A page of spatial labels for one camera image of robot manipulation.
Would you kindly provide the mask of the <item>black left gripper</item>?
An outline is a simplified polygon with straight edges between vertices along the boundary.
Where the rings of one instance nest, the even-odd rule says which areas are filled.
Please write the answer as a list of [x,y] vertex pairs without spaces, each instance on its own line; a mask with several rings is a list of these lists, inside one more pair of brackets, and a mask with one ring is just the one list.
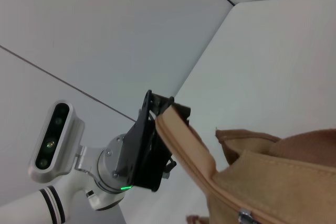
[[[118,181],[116,189],[126,191],[137,186],[155,192],[162,177],[169,178],[168,174],[176,166],[176,161],[172,159],[172,153],[155,132],[155,123],[150,118],[150,110],[158,116],[171,105],[183,122],[189,125],[191,113],[189,107],[175,103],[174,97],[166,98],[152,93],[151,90],[146,92],[135,124],[122,139],[118,164],[113,171],[113,176]],[[154,138],[153,168],[151,143]]]

